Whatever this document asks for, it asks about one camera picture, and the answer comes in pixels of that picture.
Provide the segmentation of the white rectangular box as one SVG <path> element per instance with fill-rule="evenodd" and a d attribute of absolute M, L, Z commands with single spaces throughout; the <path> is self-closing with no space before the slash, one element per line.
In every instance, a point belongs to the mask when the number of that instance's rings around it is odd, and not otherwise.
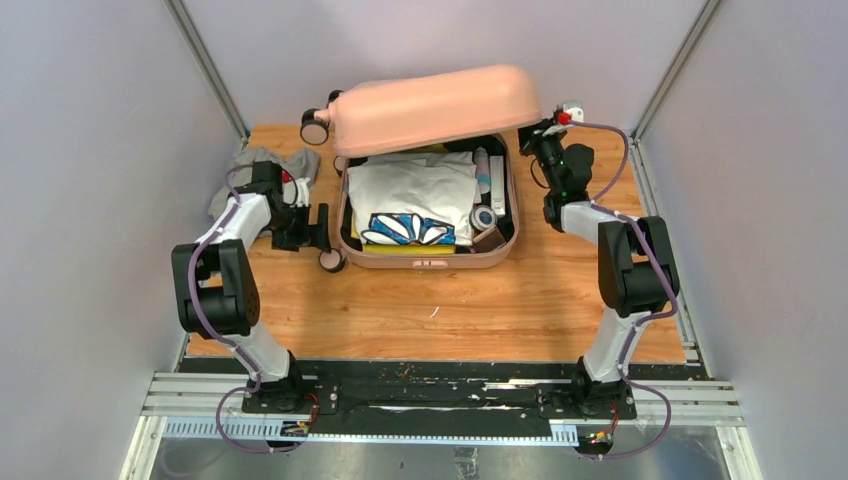
<path fill-rule="evenodd" d="M 489 157 L 490 206 L 498 218 L 506 215 L 505 159 L 501 155 Z"/>

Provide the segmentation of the pink suitcase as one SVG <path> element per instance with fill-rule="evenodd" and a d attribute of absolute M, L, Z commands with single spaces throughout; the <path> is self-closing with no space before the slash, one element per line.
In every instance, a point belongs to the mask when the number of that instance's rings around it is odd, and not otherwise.
<path fill-rule="evenodd" d="M 322 109 L 301 118 L 310 145 L 331 142 L 341 177 L 339 248 L 365 268 L 479 269 L 504 260 L 519 231 L 515 180 L 503 133 L 538 123 L 533 78 L 495 65 L 403 80 L 366 82 L 334 91 Z M 476 148 L 505 159 L 507 243 L 475 254 L 469 222 L 481 196 Z"/>

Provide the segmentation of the square clear compact case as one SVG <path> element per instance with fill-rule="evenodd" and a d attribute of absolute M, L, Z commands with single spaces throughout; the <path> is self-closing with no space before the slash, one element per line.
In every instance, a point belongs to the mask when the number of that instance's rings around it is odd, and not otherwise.
<path fill-rule="evenodd" d="M 474 236 L 471 250 L 475 254 L 491 253 L 502 248 L 506 243 L 498 226 L 493 225 Z"/>

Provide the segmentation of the round blue-lid jar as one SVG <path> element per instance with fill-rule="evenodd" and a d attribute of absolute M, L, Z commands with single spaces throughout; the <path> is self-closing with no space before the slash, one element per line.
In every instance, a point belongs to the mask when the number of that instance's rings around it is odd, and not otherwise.
<path fill-rule="evenodd" d="M 469 222 L 475 232 L 484 232 L 497 224 L 498 217 L 488 205 L 476 205 L 469 216 Z"/>

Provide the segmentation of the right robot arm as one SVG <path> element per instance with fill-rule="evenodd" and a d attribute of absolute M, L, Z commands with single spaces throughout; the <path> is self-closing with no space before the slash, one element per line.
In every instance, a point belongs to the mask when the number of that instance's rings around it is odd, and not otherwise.
<path fill-rule="evenodd" d="M 678 310 L 679 275 L 665 221 L 634 217 L 590 195 L 595 152 L 562 140 L 572 121 L 562 114 L 518 131 L 519 151 L 534 159 L 546 181 L 545 221 L 597 248 L 598 289 L 605 308 L 595 340 L 577 364 L 571 403 L 596 417 L 628 388 L 628 369 L 646 325 Z"/>

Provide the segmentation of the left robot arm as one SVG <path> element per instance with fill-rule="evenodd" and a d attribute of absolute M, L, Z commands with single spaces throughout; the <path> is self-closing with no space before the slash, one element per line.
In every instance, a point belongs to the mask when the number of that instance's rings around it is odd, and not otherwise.
<path fill-rule="evenodd" d="M 324 269 L 335 273 L 345 260 L 329 239 L 329 206 L 310 219 L 308 182 L 273 161 L 248 165 L 250 181 L 229 185 L 224 212 L 192 243 L 171 252 L 181 327 L 225 346 L 247 370 L 247 391 L 264 393 L 283 413 L 298 411 L 306 386 L 294 354 L 261 324 L 261 300 L 248 252 L 266 232 L 273 248 L 315 248 Z"/>

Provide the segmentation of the white bottle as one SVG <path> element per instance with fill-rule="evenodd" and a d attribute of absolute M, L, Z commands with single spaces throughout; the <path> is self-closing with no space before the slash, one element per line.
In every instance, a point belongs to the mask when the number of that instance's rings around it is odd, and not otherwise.
<path fill-rule="evenodd" d="M 483 147 L 476 148 L 472 160 L 475 165 L 475 179 L 479 193 L 481 196 L 487 195 L 491 191 L 491 173 L 487 150 Z"/>

